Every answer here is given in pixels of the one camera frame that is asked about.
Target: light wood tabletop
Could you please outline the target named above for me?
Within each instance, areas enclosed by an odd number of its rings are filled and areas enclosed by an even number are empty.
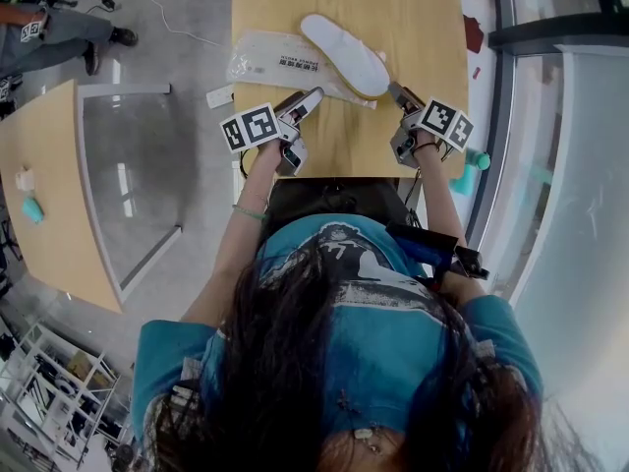
[[[299,34],[303,16],[320,13],[386,54],[392,80],[428,102],[439,98],[468,110],[467,52],[460,0],[232,0],[232,40],[245,30]],[[270,101],[293,89],[235,84],[236,112]],[[402,118],[390,96],[372,110],[326,97],[302,124],[309,158],[300,178],[412,177],[397,163],[389,141]],[[248,168],[254,151],[248,152]],[[463,173],[464,154],[445,161],[447,173]]]
[[[77,156],[77,83],[49,91],[0,123],[0,174],[11,221],[32,276],[64,292],[120,313],[94,239]],[[34,197],[44,219],[22,213],[16,187],[22,167],[35,176]]]

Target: plastic bag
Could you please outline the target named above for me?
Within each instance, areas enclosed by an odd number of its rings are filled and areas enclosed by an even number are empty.
[[[299,35],[245,31],[232,49],[227,81],[302,90],[321,87],[328,96],[376,107],[375,101],[362,99],[349,89],[327,58]]]

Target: red object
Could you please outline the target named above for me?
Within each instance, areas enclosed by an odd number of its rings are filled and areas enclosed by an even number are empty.
[[[481,51],[483,37],[485,36],[481,30],[481,25],[476,18],[468,18],[465,15],[463,15],[463,22],[465,24],[465,40],[468,49],[478,54]]]

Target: long dark hair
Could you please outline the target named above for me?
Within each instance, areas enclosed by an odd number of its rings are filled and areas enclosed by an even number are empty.
[[[316,239],[295,261],[271,281],[261,278],[268,261],[243,272],[220,328],[225,350],[211,402],[204,406],[207,396],[196,382],[183,409],[173,392],[152,414],[155,434],[145,436],[145,444],[155,470],[320,469],[327,437],[324,358],[336,285]],[[540,405],[509,369],[472,362],[460,316],[445,300],[440,306],[444,361],[417,388],[395,463],[401,470],[553,469]],[[588,458],[592,466],[580,470],[597,468]]]

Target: hand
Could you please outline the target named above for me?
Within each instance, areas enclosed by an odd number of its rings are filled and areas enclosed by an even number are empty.
[[[256,161],[263,162],[275,170],[282,161],[281,141],[276,138],[259,146]]]

